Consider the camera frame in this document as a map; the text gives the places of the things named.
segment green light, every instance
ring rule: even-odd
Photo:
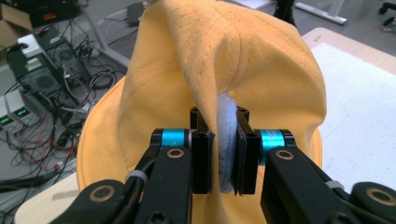
[[[1,124],[4,124],[4,123],[6,123],[6,122],[8,122],[9,121],[9,118],[5,118],[5,119],[2,119],[1,121],[0,121],[0,123]]]
[[[18,116],[20,116],[20,115],[22,115],[22,114],[24,114],[24,113],[26,113],[26,109],[23,109],[23,110],[19,111],[19,112],[18,112]]]

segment cardboard box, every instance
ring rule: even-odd
[[[32,33],[29,14],[0,4],[0,50],[17,43],[21,36]]]

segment white fabric tag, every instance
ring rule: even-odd
[[[221,192],[233,190],[231,184],[236,151],[236,103],[227,93],[218,96],[219,183]]]

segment folded fabric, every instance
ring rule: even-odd
[[[255,195],[220,193],[230,187],[228,159],[233,155],[223,153],[232,138],[218,136],[223,127],[233,126],[226,114],[236,105],[250,111],[253,128],[290,130],[298,147],[320,165],[318,126],[326,114],[325,87],[295,27],[226,2],[152,3],[140,22],[127,76],[103,97],[84,126],[79,187],[102,179],[124,181],[154,129],[189,128],[189,111],[197,106],[216,137],[213,189],[193,196],[192,223],[265,223],[260,208],[263,168]]]

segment orange fabric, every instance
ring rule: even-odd
[[[289,129],[321,164],[317,127],[326,114],[318,65],[295,27],[260,11],[211,0],[159,0],[141,20],[128,74],[89,115],[78,148],[78,185],[124,181],[156,128],[189,128],[197,105],[217,133],[217,96],[227,92],[258,129]],[[213,191],[193,196],[193,223],[265,223],[264,170],[251,196],[219,193],[217,139]]]

